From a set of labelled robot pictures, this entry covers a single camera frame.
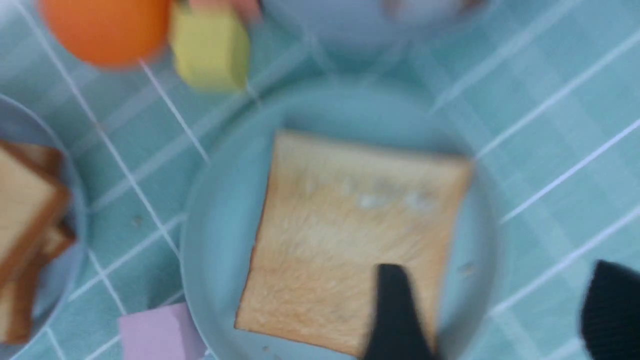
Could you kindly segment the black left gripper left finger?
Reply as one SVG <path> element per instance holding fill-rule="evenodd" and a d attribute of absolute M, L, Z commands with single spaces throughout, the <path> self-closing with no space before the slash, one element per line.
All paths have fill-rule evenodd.
<path fill-rule="evenodd" d="M 437 360 L 423 332 L 404 267 L 377 265 L 375 317 L 364 351 L 366 360 Z"/>

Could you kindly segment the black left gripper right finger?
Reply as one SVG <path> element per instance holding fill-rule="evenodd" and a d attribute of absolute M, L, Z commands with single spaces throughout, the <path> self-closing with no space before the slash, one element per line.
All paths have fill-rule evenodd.
<path fill-rule="evenodd" d="M 640 358 L 640 275 L 598 260 L 580 312 L 580 334 L 592 360 Z"/>

